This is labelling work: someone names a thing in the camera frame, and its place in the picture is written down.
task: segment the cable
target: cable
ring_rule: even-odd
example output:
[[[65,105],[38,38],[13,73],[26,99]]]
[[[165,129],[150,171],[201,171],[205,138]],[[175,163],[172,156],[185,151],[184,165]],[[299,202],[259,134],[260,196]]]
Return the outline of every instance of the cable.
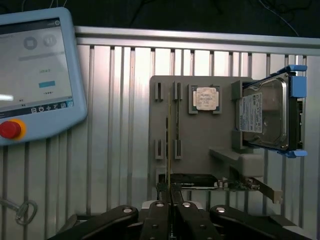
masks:
[[[65,7],[66,4],[67,4],[67,2],[68,2],[68,0],[65,0],[65,1],[64,1],[64,4],[62,5],[62,7]]]
[[[294,29],[293,26],[291,26],[291,24],[289,22],[287,22],[282,16],[280,16],[278,13],[276,13],[275,11],[273,11],[270,7],[266,6],[261,0],[258,0],[261,5],[267,9],[268,11],[270,11],[271,13],[273,13],[274,15],[276,15],[278,18],[280,18],[285,24],[287,24],[289,26],[289,28],[292,29],[292,31],[294,31],[294,33],[297,35],[297,37],[299,37],[298,32]]]
[[[21,12],[24,12],[24,11],[25,11],[26,1],[27,1],[27,0],[23,0],[23,1],[22,1],[22,4],[21,4]]]
[[[52,7],[52,5],[54,4],[54,2],[55,2],[55,0],[52,0],[52,1],[51,1],[51,4],[50,4],[49,8]]]
[[[296,11],[308,10],[312,5],[313,0],[309,0],[305,6],[299,6],[299,7],[288,7],[287,5],[285,5],[283,3],[277,4],[276,0],[263,0],[263,2],[271,10],[278,13],[280,16],[283,17],[283,15],[286,15],[285,16],[286,21],[288,23],[291,23],[295,19]]]
[[[138,14],[140,13],[141,9],[144,7],[144,5],[152,3],[156,0],[141,0],[139,7],[136,9],[133,18],[130,21],[129,27],[135,22],[136,18],[138,17]]]

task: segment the screw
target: screw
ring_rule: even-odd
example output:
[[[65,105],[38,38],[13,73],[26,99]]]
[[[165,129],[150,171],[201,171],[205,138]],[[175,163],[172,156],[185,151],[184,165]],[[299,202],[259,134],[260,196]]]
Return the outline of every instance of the screw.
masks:
[[[185,208],[189,208],[191,206],[191,204],[189,202],[184,202],[182,203],[182,205],[185,207]]]
[[[126,209],[123,209],[123,212],[126,213],[126,214],[128,214],[128,213],[131,213],[132,210],[131,210],[130,208],[126,208]]]
[[[226,210],[223,207],[217,207],[216,210],[218,211],[218,213],[223,214]]]

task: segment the slot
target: slot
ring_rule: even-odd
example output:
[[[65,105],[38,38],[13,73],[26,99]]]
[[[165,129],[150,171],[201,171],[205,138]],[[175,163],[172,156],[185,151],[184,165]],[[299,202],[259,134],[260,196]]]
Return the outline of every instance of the slot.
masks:
[[[188,113],[198,114],[197,106],[195,104],[195,92],[197,91],[196,85],[188,84]]]
[[[302,116],[303,116],[303,102],[302,101],[297,101],[297,148],[302,149],[303,148],[303,141],[302,141]]]
[[[164,99],[164,91],[162,89],[162,83],[156,82],[154,86],[154,99],[156,101],[162,101]]]
[[[158,156],[161,156],[161,140],[158,140]]]
[[[158,96],[161,97],[161,83],[158,82]]]
[[[176,122],[175,122],[175,127],[176,127],[176,139],[179,141],[180,140],[180,103],[179,101],[176,103]]]
[[[165,118],[165,158],[168,159],[168,150],[169,150],[169,132],[168,132],[169,122],[168,117]]]
[[[181,86],[181,82],[174,82],[173,83],[173,89],[174,89],[174,100],[175,101],[182,101],[183,99],[183,89]]]
[[[174,141],[174,159],[182,159],[182,144],[181,140]]]

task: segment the hard disk drive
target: hard disk drive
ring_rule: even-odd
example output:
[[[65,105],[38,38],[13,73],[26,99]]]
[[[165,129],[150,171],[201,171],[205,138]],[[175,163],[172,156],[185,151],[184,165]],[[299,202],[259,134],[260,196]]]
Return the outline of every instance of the hard disk drive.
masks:
[[[295,72],[243,86],[240,100],[240,130],[249,145],[281,151],[302,149],[303,102],[291,97]]]

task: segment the emergency stop button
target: emergency stop button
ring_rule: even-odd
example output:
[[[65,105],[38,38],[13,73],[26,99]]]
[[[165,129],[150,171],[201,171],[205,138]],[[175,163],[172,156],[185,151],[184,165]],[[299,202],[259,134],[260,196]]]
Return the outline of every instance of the emergency stop button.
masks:
[[[5,121],[0,124],[0,136],[5,139],[14,139],[21,133],[21,126],[15,121]]]

